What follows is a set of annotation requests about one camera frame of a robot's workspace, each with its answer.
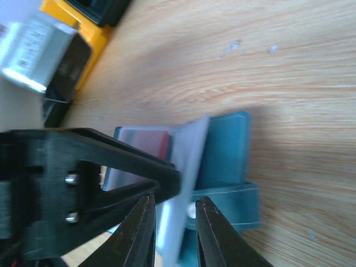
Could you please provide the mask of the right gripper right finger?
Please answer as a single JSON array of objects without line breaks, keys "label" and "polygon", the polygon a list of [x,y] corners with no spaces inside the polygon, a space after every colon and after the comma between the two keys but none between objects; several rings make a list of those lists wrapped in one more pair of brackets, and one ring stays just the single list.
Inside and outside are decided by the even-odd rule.
[{"label": "right gripper right finger", "polygon": [[199,266],[272,266],[238,234],[207,196],[196,202],[196,234]]}]

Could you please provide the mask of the yellow bin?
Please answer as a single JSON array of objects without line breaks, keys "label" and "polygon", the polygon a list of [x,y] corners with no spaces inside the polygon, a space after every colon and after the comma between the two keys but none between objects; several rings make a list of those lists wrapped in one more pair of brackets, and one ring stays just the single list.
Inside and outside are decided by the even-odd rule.
[{"label": "yellow bin", "polygon": [[76,84],[76,90],[80,90],[107,46],[113,34],[113,27],[98,26],[83,11],[68,1],[42,1],[40,11],[74,27],[82,38],[82,43],[86,45],[84,51],[88,53],[89,58]]}]

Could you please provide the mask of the teal card holder wallet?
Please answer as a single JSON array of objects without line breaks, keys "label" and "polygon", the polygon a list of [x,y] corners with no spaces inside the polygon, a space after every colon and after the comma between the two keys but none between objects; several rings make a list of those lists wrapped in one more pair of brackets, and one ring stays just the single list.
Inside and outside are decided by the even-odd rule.
[{"label": "teal card holder wallet", "polygon": [[205,115],[180,126],[120,126],[116,140],[172,163],[179,194],[156,205],[162,266],[197,266],[195,203],[209,197],[234,229],[260,226],[258,186],[248,181],[250,115]]}]

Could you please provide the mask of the red white card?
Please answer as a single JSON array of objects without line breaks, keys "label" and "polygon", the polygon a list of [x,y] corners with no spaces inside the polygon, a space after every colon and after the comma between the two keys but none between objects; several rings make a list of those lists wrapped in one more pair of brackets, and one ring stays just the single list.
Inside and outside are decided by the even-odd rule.
[{"label": "red white card", "polygon": [[[115,129],[114,139],[139,151],[139,156],[170,161],[173,138],[167,128],[161,126],[125,126]],[[120,187],[135,184],[146,179],[142,176],[111,167],[107,168],[103,189],[111,191]]]}]

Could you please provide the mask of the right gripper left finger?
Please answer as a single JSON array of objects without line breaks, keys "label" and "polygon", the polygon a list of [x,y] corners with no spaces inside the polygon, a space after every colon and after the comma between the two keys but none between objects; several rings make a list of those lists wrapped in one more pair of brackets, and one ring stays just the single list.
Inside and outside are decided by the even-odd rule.
[{"label": "right gripper left finger", "polygon": [[114,234],[81,266],[154,266],[156,210],[153,195],[142,197]]}]

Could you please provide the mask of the black bin with red cards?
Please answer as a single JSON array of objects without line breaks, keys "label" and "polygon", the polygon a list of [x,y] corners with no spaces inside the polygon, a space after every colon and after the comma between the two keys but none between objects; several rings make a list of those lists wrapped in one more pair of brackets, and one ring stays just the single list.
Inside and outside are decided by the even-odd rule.
[{"label": "black bin with red cards", "polygon": [[43,101],[44,126],[47,128],[58,128],[61,126],[71,102],[62,103],[52,100]]}]

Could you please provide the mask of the black bin with blue cards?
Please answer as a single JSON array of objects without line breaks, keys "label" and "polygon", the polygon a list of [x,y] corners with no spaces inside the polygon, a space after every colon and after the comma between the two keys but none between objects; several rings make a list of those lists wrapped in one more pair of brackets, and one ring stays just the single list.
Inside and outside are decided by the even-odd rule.
[{"label": "black bin with blue cards", "polygon": [[97,26],[116,27],[132,0],[67,0]]}]

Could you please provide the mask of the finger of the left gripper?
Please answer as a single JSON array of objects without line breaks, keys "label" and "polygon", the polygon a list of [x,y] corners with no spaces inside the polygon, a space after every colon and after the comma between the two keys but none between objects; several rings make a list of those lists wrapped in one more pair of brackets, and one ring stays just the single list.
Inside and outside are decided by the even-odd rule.
[{"label": "finger of the left gripper", "polygon": [[[1,133],[1,258],[56,258],[117,225],[146,195],[180,191],[174,165],[91,128]],[[146,180],[103,189],[107,168]]]}]

